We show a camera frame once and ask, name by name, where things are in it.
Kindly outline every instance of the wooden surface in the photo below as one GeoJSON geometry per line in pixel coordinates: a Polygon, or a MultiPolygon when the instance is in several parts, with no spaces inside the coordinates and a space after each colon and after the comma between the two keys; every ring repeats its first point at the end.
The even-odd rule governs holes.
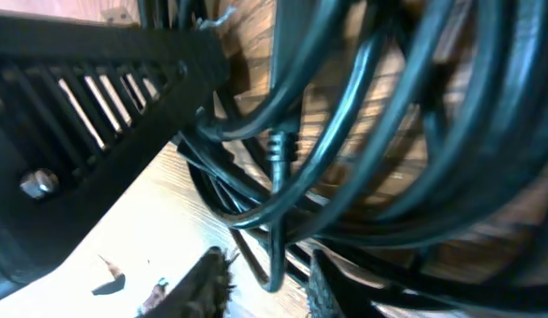
{"type": "MultiPolygon", "coordinates": [[[[239,91],[237,100],[243,112],[248,112],[268,91],[275,1],[224,0],[213,3],[210,7],[217,15],[228,4],[234,5],[237,11],[218,32],[223,38],[225,52],[232,61],[232,85],[239,91]]],[[[101,11],[117,6],[126,7],[133,17],[138,17],[134,0],[0,0],[2,10],[91,20],[101,20],[101,11]]],[[[328,63],[306,90],[306,116],[303,118],[300,143],[301,160],[313,147],[316,136],[338,98],[339,85],[350,60],[361,15],[361,7],[351,10],[345,29],[345,40],[338,45],[328,63]]],[[[339,160],[323,177],[316,191],[331,196],[336,186],[343,182],[343,177],[350,169],[350,161],[362,147],[365,132],[392,92],[402,67],[403,60],[399,52],[394,48],[390,49],[366,96],[362,115],[359,116],[346,145],[341,149],[339,160]]],[[[468,68],[462,65],[446,97],[453,110],[456,110],[460,102],[467,78],[468,68]]],[[[376,195],[365,198],[366,201],[390,200],[405,189],[425,167],[425,142],[417,132],[417,126],[411,125],[416,120],[415,111],[409,118],[412,122],[406,120],[403,132],[411,132],[410,136],[398,138],[403,140],[399,143],[401,147],[394,147],[389,153],[390,159],[402,159],[398,160],[397,166],[391,165],[389,178],[383,178],[379,185],[370,185],[377,186],[378,191],[376,195]]],[[[238,164],[268,185],[239,142],[228,146],[237,153],[238,164]]],[[[436,260],[425,271],[454,280],[479,282],[518,253],[529,230],[543,217],[547,204],[548,170],[534,185],[495,216],[443,244],[438,249],[436,260]]],[[[249,244],[255,248],[264,263],[266,255],[257,248],[252,239],[249,244]]],[[[139,299],[150,291],[158,278],[165,276],[172,284],[177,283],[211,245],[234,249],[226,228],[212,218],[202,205],[185,163],[175,154],[173,147],[168,145],[71,258],[52,275],[0,302],[0,316],[130,316],[135,304],[140,304],[139,299]],[[98,254],[119,265],[127,273],[127,279],[131,277],[122,294],[100,299],[89,297],[89,291],[93,287],[108,279],[103,264],[97,258],[98,254]]],[[[398,262],[405,261],[409,254],[409,251],[383,252],[384,257],[398,262]]],[[[271,295],[258,287],[243,260],[235,262],[233,273],[238,287],[232,295],[231,316],[306,317],[308,310],[304,292],[292,280],[286,279],[282,291],[271,295]]],[[[540,269],[538,274],[537,277],[543,277],[546,281],[548,265],[540,269]]],[[[532,277],[530,281],[534,282],[536,279],[539,278],[532,277]]],[[[422,313],[412,314],[388,307],[383,307],[383,310],[390,316],[422,316],[422,313]]],[[[470,314],[489,315],[476,312],[470,314]]]]}

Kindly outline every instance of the cable bundle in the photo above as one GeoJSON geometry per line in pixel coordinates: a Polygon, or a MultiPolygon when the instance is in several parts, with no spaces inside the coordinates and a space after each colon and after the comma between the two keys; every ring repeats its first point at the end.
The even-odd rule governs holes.
{"type": "MultiPolygon", "coordinates": [[[[338,26],[343,25],[351,4],[318,1],[291,62],[276,75],[268,96],[247,116],[241,116],[224,88],[217,91],[217,97],[227,119],[216,118],[213,105],[206,105],[194,129],[179,133],[178,151],[190,162],[190,174],[202,199],[231,229],[257,280],[269,292],[280,288],[285,273],[302,285],[307,282],[305,273],[286,262],[285,252],[309,264],[309,255],[296,243],[312,238],[399,286],[378,289],[356,283],[367,301],[419,310],[481,307],[548,313],[548,284],[515,284],[548,254],[548,211],[521,254],[481,284],[427,276],[420,272],[418,261],[405,269],[364,252],[367,248],[419,248],[424,257],[430,246],[495,213],[548,163],[548,0],[473,4],[476,53],[464,101],[452,122],[445,117],[442,96],[445,74],[453,65],[437,59],[435,52],[455,1],[429,1],[418,23],[406,16],[399,1],[369,1],[340,98],[307,159],[292,173],[289,166],[295,160],[299,138],[299,120],[296,124],[295,119],[301,111],[295,101],[327,58],[329,43],[339,35],[338,26]],[[391,39],[405,56],[404,71],[354,163],[354,174],[321,205],[306,192],[345,142],[391,39]],[[361,222],[347,221],[341,216],[361,193],[366,194],[365,185],[379,171],[412,103],[419,104],[428,166],[391,204],[367,206],[370,213],[361,222]],[[269,129],[265,151],[256,136],[269,129]],[[243,141],[256,164],[270,176],[272,192],[233,163],[232,154],[221,144],[230,140],[243,141]],[[269,251],[269,276],[241,230],[269,251]]],[[[194,12],[206,19],[201,6],[183,8],[180,16],[191,18],[194,12]]]]}

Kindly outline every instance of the cable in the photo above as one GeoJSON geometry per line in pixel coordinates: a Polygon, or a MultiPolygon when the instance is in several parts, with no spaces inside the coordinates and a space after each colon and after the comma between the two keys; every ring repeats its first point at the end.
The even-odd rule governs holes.
{"type": "MultiPolygon", "coordinates": [[[[327,50],[320,53],[313,48],[326,48],[340,30],[349,6],[348,1],[321,2],[295,59],[287,67],[278,67],[283,70],[279,81],[249,116],[241,116],[233,96],[223,87],[217,97],[227,119],[213,118],[208,107],[194,127],[180,132],[178,151],[190,163],[190,175],[202,200],[230,228],[259,284],[270,292],[281,286],[284,271],[302,286],[308,285],[307,275],[287,261],[285,251],[308,266],[309,255],[296,243],[311,239],[364,269],[355,273],[359,280],[351,282],[366,301],[415,310],[477,307],[548,313],[548,284],[518,285],[547,258],[548,210],[521,253],[483,283],[464,284],[422,273],[427,254],[438,244],[491,216],[548,163],[548,0],[491,0],[476,5],[435,0],[426,3],[419,21],[402,2],[368,1],[339,101],[313,150],[291,175],[294,137],[282,129],[283,123],[296,124],[299,107],[294,106],[295,100],[327,50]],[[453,11],[464,11],[468,21],[476,23],[476,50],[464,101],[447,121],[442,98],[457,59],[447,57],[445,61],[436,48],[456,45],[460,30],[467,25],[466,18],[461,18],[453,22],[458,30],[449,31],[453,11]],[[406,60],[398,85],[369,132],[354,173],[328,203],[317,204],[306,192],[345,142],[392,37],[406,60]],[[374,181],[411,103],[420,104],[429,146],[427,168],[398,199],[367,206],[369,213],[361,220],[346,220],[341,216],[366,192],[366,184],[374,181]],[[269,128],[273,129],[267,152],[255,136],[269,128]],[[219,142],[225,140],[243,141],[271,178],[272,193],[233,163],[232,154],[219,142]],[[270,277],[239,230],[246,230],[268,251],[270,277]],[[381,248],[418,248],[420,254],[404,269],[367,252],[381,248]],[[370,279],[365,271],[391,287],[361,283],[370,279]]],[[[183,14],[191,17],[193,13],[196,17],[204,14],[201,3],[183,14]]]]}

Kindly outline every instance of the thin black wire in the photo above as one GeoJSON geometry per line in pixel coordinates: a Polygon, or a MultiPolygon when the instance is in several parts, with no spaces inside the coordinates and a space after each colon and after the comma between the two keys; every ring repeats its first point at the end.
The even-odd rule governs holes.
{"type": "MultiPolygon", "coordinates": [[[[317,23],[330,16],[335,21],[342,21],[343,12],[337,11],[344,10],[345,5],[328,3],[335,5],[329,9],[335,12],[320,9],[316,12],[317,23]]],[[[356,59],[333,118],[308,160],[285,181],[280,192],[270,196],[268,190],[236,167],[217,141],[243,139],[253,159],[268,171],[270,167],[264,151],[254,137],[285,114],[293,102],[289,96],[302,92],[307,76],[299,78],[300,85],[293,87],[291,94],[282,96],[287,99],[278,100],[283,102],[267,99],[255,115],[242,119],[228,90],[222,89],[217,96],[227,119],[219,122],[217,129],[213,127],[214,120],[201,122],[197,131],[202,135],[195,129],[181,133],[185,144],[179,145],[179,151],[190,162],[190,174],[198,193],[212,213],[232,228],[233,238],[242,246],[241,253],[262,285],[268,285],[269,278],[236,229],[247,229],[266,249],[271,239],[269,235],[277,233],[278,246],[285,243],[287,251],[302,264],[309,264],[309,256],[294,243],[313,237],[334,253],[400,287],[378,289],[357,283],[367,301],[419,310],[480,307],[548,313],[548,284],[514,286],[548,255],[548,211],[522,254],[483,284],[457,283],[421,274],[421,260],[425,256],[415,261],[411,269],[404,269],[354,247],[432,249],[434,244],[450,239],[490,216],[528,185],[548,163],[548,0],[478,2],[476,57],[460,112],[451,127],[437,126],[445,119],[440,108],[439,113],[423,112],[424,129],[426,125],[431,128],[428,131],[436,141],[430,151],[430,165],[376,219],[357,223],[339,220],[339,215],[349,209],[358,192],[377,171],[407,106],[411,102],[434,103],[433,98],[441,96],[442,89],[435,92],[437,95],[426,97],[426,94],[433,93],[429,83],[438,80],[440,75],[434,70],[443,67],[435,64],[433,54],[452,5],[453,1],[442,0],[427,3],[413,37],[410,32],[394,32],[407,53],[405,71],[378,125],[370,132],[369,143],[354,168],[355,174],[324,207],[304,200],[304,193],[324,173],[345,141],[369,88],[386,38],[391,34],[390,27],[396,28],[406,22],[402,18],[396,19],[398,13],[392,4],[375,1],[367,6],[356,59]],[[439,115],[439,118],[428,119],[425,123],[425,114],[439,115]],[[480,163],[473,163],[473,160],[480,160],[480,163]],[[286,231],[268,232],[258,228],[280,220],[282,216],[285,216],[286,231]],[[401,292],[401,289],[417,294],[401,292]]],[[[409,23],[407,25],[404,29],[411,30],[409,23]]],[[[303,55],[311,53],[308,49],[312,43],[327,41],[334,30],[323,32],[310,30],[307,35],[306,44],[299,50],[300,58],[310,57],[303,68],[314,70],[323,61],[320,55],[303,55]]],[[[288,67],[279,85],[295,84],[293,80],[299,77],[295,73],[295,68],[288,67]]],[[[279,177],[279,172],[274,172],[267,176],[279,177]]],[[[283,251],[284,248],[279,248],[276,257],[285,262],[283,251]]],[[[281,273],[282,269],[273,270],[281,273]]],[[[292,263],[287,263],[285,271],[299,284],[307,284],[307,276],[292,263]]]]}

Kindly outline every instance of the ventilation grille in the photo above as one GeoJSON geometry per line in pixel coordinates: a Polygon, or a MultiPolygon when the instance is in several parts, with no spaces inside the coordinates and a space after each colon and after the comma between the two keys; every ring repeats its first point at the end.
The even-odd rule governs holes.
{"type": "Polygon", "coordinates": [[[33,168],[77,184],[170,85],[159,64],[0,63],[0,125],[33,168]]]}

